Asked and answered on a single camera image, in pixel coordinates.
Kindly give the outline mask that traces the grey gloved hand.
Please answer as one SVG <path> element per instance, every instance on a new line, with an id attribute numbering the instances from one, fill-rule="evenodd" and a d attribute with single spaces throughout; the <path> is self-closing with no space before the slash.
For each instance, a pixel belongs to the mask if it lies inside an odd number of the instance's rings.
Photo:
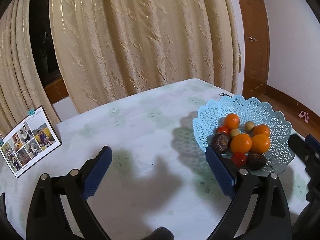
<path id="1" fill-rule="evenodd" d="M 159 227 L 142 240 L 174 240 L 174 235 L 165 227 Z"/>

